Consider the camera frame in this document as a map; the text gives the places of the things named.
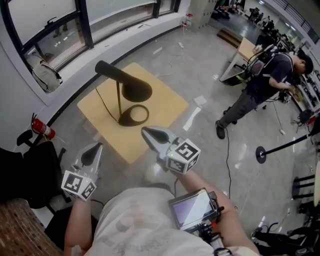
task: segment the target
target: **monitor screen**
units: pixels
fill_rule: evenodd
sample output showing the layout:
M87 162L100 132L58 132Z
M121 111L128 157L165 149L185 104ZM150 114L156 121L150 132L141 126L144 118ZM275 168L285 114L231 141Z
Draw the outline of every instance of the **monitor screen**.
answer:
M176 202L172 205L180 227L188 224L199 224L202 219L214 213L210 198L207 192L196 194L185 200Z

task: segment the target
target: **fire extinguisher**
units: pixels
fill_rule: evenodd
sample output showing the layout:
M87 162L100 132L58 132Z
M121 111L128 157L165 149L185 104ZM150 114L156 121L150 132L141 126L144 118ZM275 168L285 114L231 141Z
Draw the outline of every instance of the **fire extinguisher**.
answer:
M35 115L35 113L32 114L31 128L33 132L36 134L43 134L43 136L53 139L56 135L55 130L44 124L42 121L36 118L36 116L37 115Z

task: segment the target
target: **lamp base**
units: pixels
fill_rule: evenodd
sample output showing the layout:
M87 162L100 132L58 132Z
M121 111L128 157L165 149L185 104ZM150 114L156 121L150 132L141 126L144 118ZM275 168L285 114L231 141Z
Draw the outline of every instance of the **lamp base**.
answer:
M262 153L265 153L266 150L264 149L263 146L258 146L255 150L255 157L256 160L260 163L260 164L264 164L265 161L267 160L267 156L266 155L261 155Z
M142 121L136 121L131 117L131 111L135 108L143 108L146 111L146 118ZM129 107L126 111L124 111L118 120L119 125L125 126L125 127L132 127L132 126L139 126L143 123L145 123L149 118L149 110L144 105L133 105Z

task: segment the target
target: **human arm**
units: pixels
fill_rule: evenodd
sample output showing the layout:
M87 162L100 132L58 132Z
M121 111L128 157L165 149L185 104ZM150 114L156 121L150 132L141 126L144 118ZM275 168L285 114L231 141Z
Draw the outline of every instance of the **human arm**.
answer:
M283 80L292 72L292 65L288 61L280 61L270 74L269 85L278 89L287 89L295 94L295 87Z
M293 85L286 84L284 82L277 82L273 77L270 77L269 85L278 89L287 89L292 94L295 94L295 87Z
M190 170L186 174L179 174L172 172L181 182L183 187L189 192L205 188L208 193L214 191L220 207L224 207L221 213L220 221L213 229L214 232L219 232L223 236L223 244L226 247L242 246L253 250L259 254L257 247L246 236L244 229L241 225L237 210L226 197L224 193L218 190L213 185L210 185L194 171Z
M76 199L64 235L64 255L70 256L72 248L77 245L84 255L90 249L92 242L90 200Z

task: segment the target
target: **black desk lamp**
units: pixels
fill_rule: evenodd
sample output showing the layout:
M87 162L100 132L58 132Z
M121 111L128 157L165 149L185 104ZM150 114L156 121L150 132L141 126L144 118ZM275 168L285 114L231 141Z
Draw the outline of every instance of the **black desk lamp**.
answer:
M147 82L142 81L132 75L129 75L126 72L123 72L121 69L118 69L115 66L113 66L109 63L106 63L103 60L100 60L95 65L94 70L98 74L106 76L106 77L116 81L116 92L117 92L117 97L118 97L118 107L119 107L119 114L120 114L119 120L117 122L119 123L119 125L127 126L127 127L138 126L148 120L149 110L144 105L140 105L140 104L133 105L122 113L121 100L120 100L120 83L122 83L121 93L122 93L123 97L130 102L136 102L136 103L144 102L151 97L152 88L151 88L150 84L148 84ZM135 121L132 119L130 114L131 114L132 109L134 109L134 108L143 108L146 110L147 116L143 121Z

